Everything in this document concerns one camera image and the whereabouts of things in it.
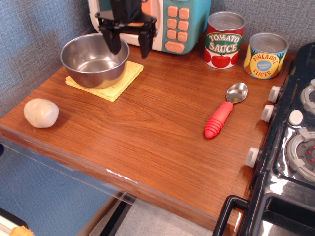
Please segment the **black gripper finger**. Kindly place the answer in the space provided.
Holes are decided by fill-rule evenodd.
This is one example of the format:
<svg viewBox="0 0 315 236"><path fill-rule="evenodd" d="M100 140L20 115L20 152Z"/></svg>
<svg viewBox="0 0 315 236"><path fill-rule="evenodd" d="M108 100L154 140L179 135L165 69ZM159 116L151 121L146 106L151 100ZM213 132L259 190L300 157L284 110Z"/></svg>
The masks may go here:
<svg viewBox="0 0 315 236"><path fill-rule="evenodd" d="M147 58L149 52L152 50L154 36L154 31L142 31L138 36L141 57L143 59Z"/></svg>
<svg viewBox="0 0 315 236"><path fill-rule="evenodd" d="M101 32L110 51L115 55L118 54L121 50L119 33L117 33L114 29L102 29Z"/></svg>

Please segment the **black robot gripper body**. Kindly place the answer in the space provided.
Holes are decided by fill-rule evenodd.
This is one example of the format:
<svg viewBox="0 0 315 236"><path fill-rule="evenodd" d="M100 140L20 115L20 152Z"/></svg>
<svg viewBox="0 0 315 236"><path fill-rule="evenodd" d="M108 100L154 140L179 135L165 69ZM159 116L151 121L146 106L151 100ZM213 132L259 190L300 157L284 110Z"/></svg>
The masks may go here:
<svg viewBox="0 0 315 236"><path fill-rule="evenodd" d="M95 14L99 32L104 37L113 37L121 33L140 35L147 33L155 37L157 19L142 10L144 0L109 0L106 10Z"/></svg>

